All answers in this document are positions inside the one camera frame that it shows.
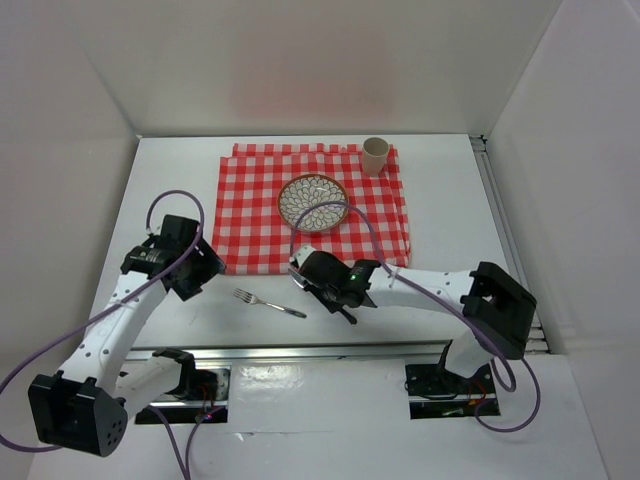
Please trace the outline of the silver table knife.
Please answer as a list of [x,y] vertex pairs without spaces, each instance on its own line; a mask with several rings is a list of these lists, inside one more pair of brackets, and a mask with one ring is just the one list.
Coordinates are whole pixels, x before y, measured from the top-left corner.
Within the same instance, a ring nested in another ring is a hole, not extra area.
[[307,291],[308,290],[309,282],[295,268],[290,267],[288,269],[288,273],[292,277],[294,283],[299,288],[301,288],[303,291]]

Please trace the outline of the silver fork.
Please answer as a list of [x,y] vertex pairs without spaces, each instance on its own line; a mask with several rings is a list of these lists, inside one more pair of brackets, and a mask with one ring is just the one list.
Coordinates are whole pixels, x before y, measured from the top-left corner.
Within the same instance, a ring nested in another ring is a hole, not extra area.
[[289,307],[267,302],[265,300],[260,299],[258,296],[254,295],[253,293],[250,293],[242,289],[235,289],[233,292],[233,295],[235,298],[238,298],[239,300],[249,305],[262,305],[262,306],[272,308],[281,313],[294,316],[296,318],[301,318],[301,319],[307,318],[307,315],[299,310],[295,310]]

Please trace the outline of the red white checkered cloth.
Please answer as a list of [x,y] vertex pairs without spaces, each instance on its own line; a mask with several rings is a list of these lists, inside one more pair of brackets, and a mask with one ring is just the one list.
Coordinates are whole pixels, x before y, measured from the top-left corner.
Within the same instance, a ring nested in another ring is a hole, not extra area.
[[[303,244],[345,263],[374,258],[378,240],[387,263],[410,260],[409,221],[398,152],[390,149],[380,174],[362,172],[357,144],[236,144],[220,160],[213,249],[230,275],[280,275],[288,270],[290,248]],[[305,174],[339,182],[355,206],[336,228],[292,235],[277,209],[285,184]]]

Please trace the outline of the floral patterned plate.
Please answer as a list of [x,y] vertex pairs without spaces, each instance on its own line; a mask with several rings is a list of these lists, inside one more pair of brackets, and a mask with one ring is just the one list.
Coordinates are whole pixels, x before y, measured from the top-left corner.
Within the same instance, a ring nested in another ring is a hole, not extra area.
[[319,233],[338,226],[346,217],[346,189],[321,174],[300,175],[280,190],[277,209],[282,220],[307,233]]

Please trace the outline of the beige cup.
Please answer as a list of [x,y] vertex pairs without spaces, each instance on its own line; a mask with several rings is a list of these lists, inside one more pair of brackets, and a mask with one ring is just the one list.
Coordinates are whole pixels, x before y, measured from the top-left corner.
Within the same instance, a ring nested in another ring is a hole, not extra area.
[[379,137],[371,137],[364,141],[360,156],[361,168],[367,176],[379,175],[387,163],[390,152],[389,143]]

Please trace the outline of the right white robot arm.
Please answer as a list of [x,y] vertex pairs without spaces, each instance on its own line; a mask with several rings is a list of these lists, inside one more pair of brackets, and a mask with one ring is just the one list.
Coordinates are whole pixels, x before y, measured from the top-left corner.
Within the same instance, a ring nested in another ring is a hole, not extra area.
[[537,300],[491,262],[476,269],[434,272],[358,260],[348,266],[311,246],[289,259],[290,275],[331,312],[356,319],[348,308],[408,307],[450,314],[466,331],[441,355],[436,379],[448,392],[460,391],[478,370],[498,358],[521,360]]

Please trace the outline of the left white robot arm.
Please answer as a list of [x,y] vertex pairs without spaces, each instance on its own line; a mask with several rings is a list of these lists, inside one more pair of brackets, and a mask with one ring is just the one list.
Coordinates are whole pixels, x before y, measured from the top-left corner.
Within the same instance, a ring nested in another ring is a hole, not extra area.
[[167,215],[161,230],[125,257],[116,287],[81,344],[53,375],[37,375],[28,398],[38,439],[48,445],[109,456],[128,422],[163,395],[203,399],[217,387],[192,354],[163,347],[138,367],[125,360],[151,314],[174,293],[198,295],[224,263],[201,237],[198,221]]

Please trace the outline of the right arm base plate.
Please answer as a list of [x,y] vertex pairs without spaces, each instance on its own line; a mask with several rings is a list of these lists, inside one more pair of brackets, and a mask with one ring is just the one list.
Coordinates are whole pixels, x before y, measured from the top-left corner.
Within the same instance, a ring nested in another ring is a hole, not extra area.
[[501,414],[493,375],[485,365],[471,379],[445,372],[436,364],[405,366],[405,391],[412,420],[473,417]]

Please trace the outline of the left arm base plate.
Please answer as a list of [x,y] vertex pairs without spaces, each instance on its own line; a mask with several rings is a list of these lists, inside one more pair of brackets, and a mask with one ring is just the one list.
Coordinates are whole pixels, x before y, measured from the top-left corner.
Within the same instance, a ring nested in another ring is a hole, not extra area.
[[159,410],[171,425],[227,423],[230,380],[229,367],[198,370],[195,384],[186,393],[161,395],[136,415],[135,423],[160,424],[153,408]]

